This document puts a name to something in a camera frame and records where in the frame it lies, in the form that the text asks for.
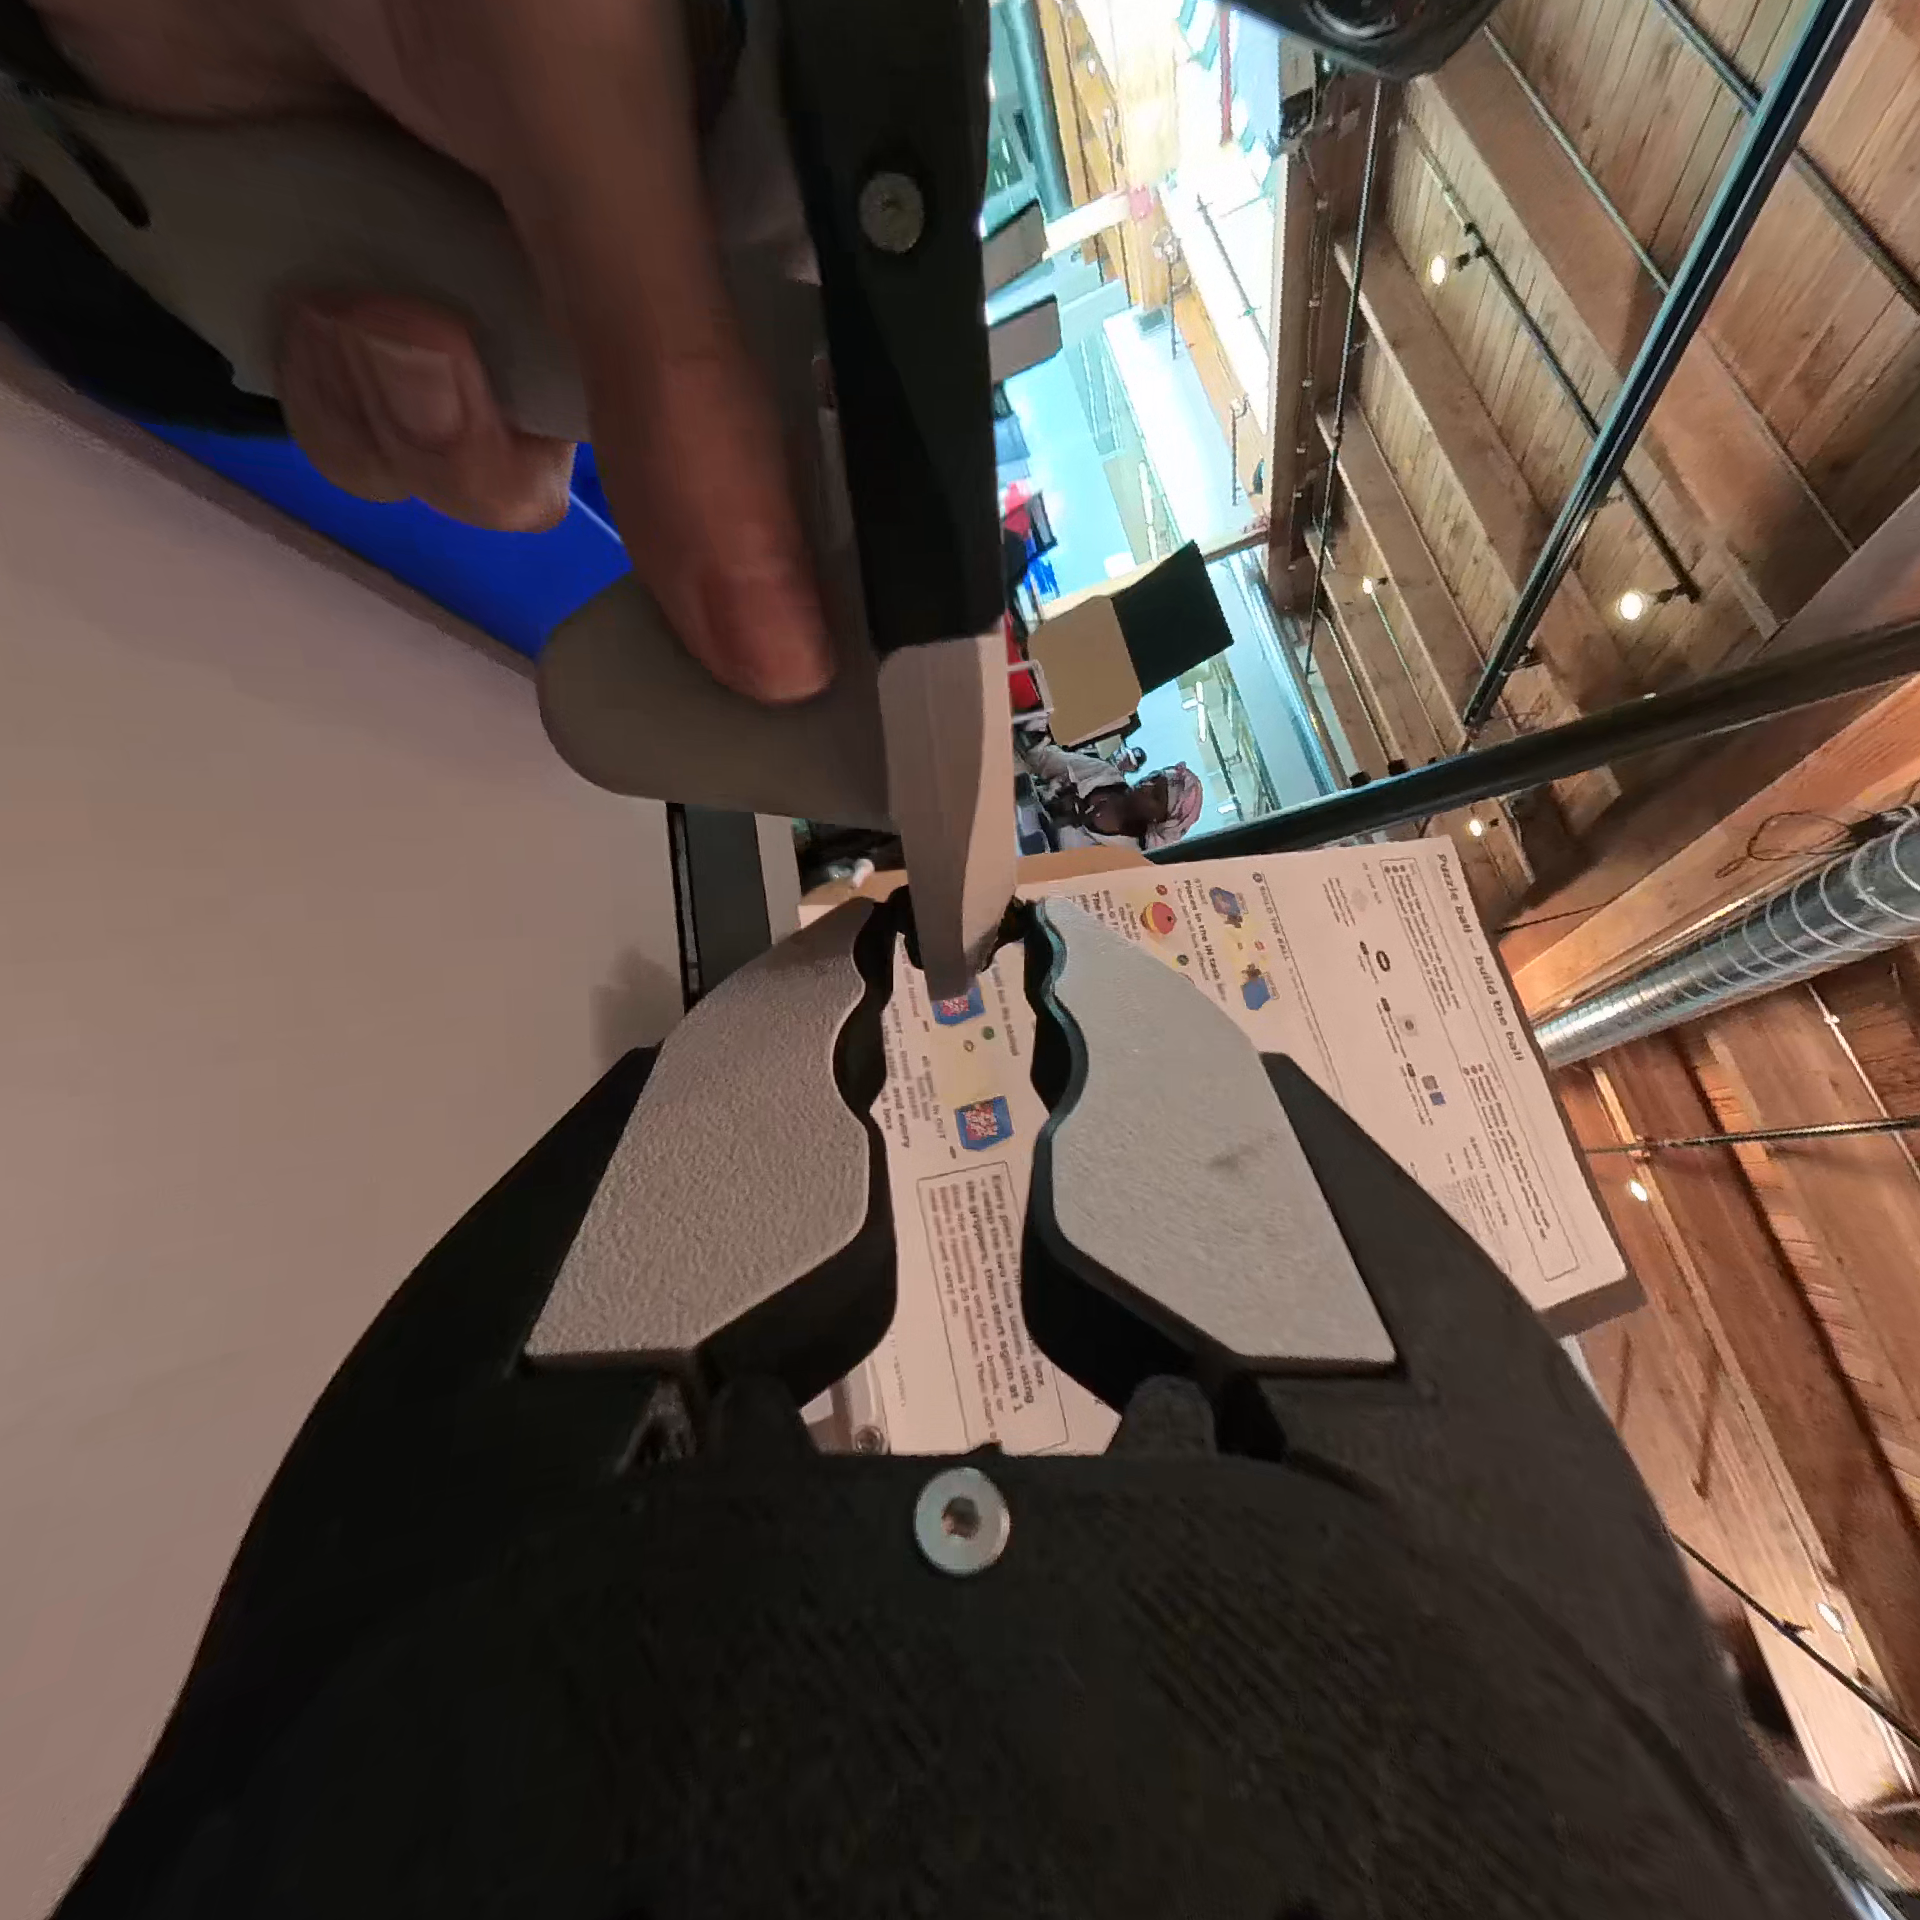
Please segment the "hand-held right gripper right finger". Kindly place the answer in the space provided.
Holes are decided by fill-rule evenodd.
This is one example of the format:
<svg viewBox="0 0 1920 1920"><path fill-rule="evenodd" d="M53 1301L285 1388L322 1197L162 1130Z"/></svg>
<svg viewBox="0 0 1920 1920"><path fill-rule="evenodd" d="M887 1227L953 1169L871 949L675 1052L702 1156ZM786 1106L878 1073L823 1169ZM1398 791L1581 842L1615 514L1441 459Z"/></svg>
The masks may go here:
<svg viewBox="0 0 1920 1920"><path fill-rule="evenodd" d="M1045 1109L1022 1311L1110 1410L1154 1379L1211 1403L1281 1379L1381 1379L1398 1348L1257 1048L1068 899L1025 913Z"/></svg>

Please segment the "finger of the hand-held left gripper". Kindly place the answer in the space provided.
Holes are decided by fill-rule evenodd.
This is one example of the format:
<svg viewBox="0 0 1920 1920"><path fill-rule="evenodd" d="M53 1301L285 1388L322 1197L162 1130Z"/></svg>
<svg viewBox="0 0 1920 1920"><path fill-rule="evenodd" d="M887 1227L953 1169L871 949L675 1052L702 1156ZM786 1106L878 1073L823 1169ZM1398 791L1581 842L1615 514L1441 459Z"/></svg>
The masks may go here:
<svg viewBox="0 0 1920 1920"><path fill-rule="evenodd" d="M918 970L933 1000L956 1000L997 954L1017 893L1004 633L902 647L879 663L878 696Z"/></svg>

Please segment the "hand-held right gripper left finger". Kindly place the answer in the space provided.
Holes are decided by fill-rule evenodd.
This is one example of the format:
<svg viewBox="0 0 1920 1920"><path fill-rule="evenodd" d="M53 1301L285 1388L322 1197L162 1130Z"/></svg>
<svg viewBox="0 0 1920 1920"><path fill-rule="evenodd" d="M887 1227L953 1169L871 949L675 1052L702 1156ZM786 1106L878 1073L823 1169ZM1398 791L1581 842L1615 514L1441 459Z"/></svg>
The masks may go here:
<svg viewBox="0 0 1920 1920"><path fill-rule="evenodd" d="M812 1403L876 1351L898 1268L874 1121L893 976L897 915L858 899L702 1000L654 1057L527 1363Z"/></svg>

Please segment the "person's left hand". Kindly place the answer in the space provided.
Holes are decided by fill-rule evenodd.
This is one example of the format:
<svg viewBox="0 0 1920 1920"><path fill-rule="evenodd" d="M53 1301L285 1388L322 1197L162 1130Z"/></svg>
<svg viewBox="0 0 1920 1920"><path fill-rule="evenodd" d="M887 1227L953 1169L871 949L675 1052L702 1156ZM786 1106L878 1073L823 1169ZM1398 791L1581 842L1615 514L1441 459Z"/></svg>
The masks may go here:
<svg viewBox="0 0 1920 1920"><path fill-rule="evenodd" d="M636 573L725 685L798 704L833 647L778 420L719 272L684 5L55 3L55 58L171 119L374 112L483 180L578 357L590 443ZM377 504L494 533L564 519L572 443L516 429L468 327L395 295L303 292L279 412Z"/></svg>

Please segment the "cardboard box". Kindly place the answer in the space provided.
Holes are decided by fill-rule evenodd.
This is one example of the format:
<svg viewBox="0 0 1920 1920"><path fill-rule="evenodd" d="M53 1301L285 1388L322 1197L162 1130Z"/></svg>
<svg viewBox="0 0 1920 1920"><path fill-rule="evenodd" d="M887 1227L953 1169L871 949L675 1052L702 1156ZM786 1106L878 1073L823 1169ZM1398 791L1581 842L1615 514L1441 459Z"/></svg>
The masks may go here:
<svg viewBox="0 0 1920 1920"><path fill-rule="evenodd" d="M1051 611L1025 647L1045 683L1046 732L1062 749L1082 749L1135 721L1143 685L1114 595L1091 592Z"/></svg>

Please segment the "printed instruction sheet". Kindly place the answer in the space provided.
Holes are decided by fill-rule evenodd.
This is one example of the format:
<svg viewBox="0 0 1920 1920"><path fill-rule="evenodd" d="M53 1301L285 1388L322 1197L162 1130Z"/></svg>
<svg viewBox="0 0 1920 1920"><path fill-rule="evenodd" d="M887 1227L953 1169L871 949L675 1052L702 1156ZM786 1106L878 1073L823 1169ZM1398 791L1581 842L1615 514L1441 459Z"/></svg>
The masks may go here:
<svg viewBox="0 0 1920 1920"><path fill-rule="evenodd" d="M1556 1338L1636 1301L1453 851L1197 859L1043 880L1302 1068L1502 1266ZM833 1392L855 1453L1086 1453L1115 1417L1025 1328L1035 1010L1015 945L958 1000L906 952L874 1117L897 1320Z"/></svg>

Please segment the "black upright panel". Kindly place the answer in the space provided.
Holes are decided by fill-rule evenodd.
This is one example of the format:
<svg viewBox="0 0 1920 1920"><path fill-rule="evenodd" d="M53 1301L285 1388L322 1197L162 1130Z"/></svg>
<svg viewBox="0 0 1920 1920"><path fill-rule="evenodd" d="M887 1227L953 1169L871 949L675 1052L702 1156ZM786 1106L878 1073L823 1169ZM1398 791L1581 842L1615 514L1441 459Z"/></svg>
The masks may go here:
<svg viewBox="0 0 1920 1920"><path fill-rule="evenodd" d="M801 864L786 818L679 802L663 818L690 1012L801 928Z"/></svg>

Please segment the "black flat board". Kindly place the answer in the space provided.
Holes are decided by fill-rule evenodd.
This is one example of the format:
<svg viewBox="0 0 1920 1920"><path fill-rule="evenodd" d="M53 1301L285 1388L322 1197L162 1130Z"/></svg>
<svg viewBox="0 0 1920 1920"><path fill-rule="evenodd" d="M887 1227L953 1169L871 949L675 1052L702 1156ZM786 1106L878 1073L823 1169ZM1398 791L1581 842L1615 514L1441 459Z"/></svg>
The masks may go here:
<svg viewBox="0 0 1920 1920"><path fill-rule="evenodd" d="M1114 587L1109 599L1140 692L1163 688L1233 649L1233 627L1197 541Z"/></svg>

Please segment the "blue plastic bin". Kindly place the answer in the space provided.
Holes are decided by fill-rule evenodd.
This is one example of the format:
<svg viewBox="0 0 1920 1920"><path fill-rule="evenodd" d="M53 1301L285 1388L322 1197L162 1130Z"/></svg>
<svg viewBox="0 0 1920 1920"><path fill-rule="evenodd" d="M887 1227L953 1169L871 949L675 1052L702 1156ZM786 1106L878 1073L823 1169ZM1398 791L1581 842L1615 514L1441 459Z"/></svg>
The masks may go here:
<svg viewBox="0 0 1920 1920"><path fill-rule="evenodd" d="M287 439L149 420L185 458L338 545L479 633L537 658L550 633L630 573L593 458L572 458L566 514L540 536L500 536L419 501L373 504L334 488Z"/></svg>

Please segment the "black metal pole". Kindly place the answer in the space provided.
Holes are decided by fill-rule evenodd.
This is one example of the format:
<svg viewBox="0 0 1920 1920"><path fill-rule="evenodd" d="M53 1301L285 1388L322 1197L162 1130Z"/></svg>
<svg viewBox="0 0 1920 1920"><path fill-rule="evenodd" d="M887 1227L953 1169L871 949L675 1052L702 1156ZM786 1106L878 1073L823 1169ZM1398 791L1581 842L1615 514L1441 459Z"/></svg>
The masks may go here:
<svg viewBox="0 0 1920 1920"><path fill-rule="evenodd" d="M1913 680L1916 629L1916 612L1891 616L1715 680L1585 714L1545 732L1479 743L1362 784L1334 779L1332 754L1311 732L1311 697L1290 692L1283 697L1286 733L1311 791L1269 812L1237 807L1226 825L1189 829L1179 843L1147 851L1145 859L1167 869L1185 859L1331 848L1605 772L1621 762L1769 727L1789 714Z"/></svg>

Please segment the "spiral metal duct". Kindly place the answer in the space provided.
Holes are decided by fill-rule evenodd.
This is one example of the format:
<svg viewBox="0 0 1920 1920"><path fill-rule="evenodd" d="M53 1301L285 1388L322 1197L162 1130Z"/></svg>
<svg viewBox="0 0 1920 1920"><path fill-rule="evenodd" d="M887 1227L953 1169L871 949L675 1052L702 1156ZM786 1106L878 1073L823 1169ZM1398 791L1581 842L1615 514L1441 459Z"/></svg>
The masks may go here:
<svg viewBox="0 0 1920 1920"><path fill-rule="evenodd" d="M1916 938L1917 812L1907 804L1819 869L1535 1023L1534 1039L1550 1068L1578 1065Z"/></svg>

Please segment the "black ceiling rail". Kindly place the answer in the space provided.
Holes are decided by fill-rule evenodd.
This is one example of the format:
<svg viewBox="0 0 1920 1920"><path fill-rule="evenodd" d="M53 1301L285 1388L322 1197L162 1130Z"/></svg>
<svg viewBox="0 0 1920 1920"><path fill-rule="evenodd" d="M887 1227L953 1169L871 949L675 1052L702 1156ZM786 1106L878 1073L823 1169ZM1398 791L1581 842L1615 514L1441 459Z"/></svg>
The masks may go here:
<svg viewBox="0 0 1920 1920"><path fill-rule="evenodd" d="M1490 721L1497 696L1519 667L1596 512L1621 480L1628 455L1641 441L1652 412L1699 337L1772 188L1788 161L1798 153L1809 119L1834 83L1868 11L1868 3L1811 5L1788 58L1762 92L1758 108L1748 112L1745 137L1719 176L1694 242L1671 276L1609 412L1596 428L1589 458L1553 521L1525 586L1518 587L1497 647L1462 709L1462 724L1470 736L1476 736Z"/></svg>

